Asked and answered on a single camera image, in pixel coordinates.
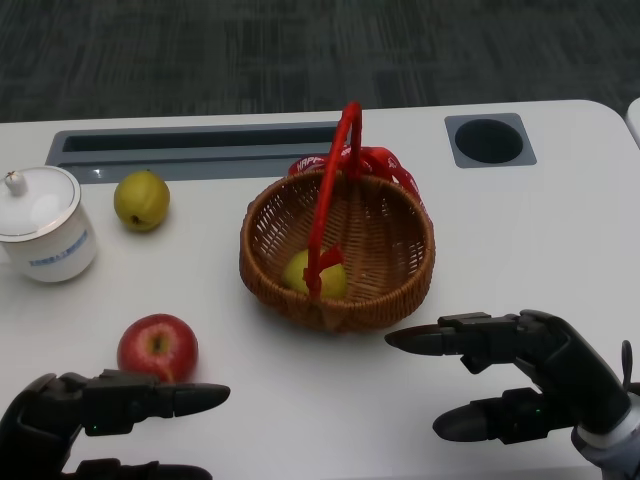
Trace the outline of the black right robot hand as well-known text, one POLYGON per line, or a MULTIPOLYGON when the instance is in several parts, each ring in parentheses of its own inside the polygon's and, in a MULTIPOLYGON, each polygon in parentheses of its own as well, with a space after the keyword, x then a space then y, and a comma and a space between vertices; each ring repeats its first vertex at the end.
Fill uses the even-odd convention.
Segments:
POLYGON ((514 444, 577 426, 607 434, 631 409, 627 390, 609 365, 567 321, 548 313, 443 316, 431 325, 389 333, 385 340, 412 354, 457 355, 472 374, 513 364, 534 383, 440 415, 433 429, 447 441, 514 444))

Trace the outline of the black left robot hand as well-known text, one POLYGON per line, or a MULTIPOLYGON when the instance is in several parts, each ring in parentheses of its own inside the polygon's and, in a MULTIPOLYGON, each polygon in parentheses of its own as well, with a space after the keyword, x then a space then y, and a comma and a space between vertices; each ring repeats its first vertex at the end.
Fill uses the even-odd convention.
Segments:
POLYGON ((1 419, 4 479, 208 479, 191 465, 151 461, 124 465, 114 458, 63 468, 79 433, 124 435, 151 417, 170 419, 222 405, 231 390, 210 383, 161 381, 150 374, 105 370, 93 378, 69 372, 45 374, 23 389, 1 419))

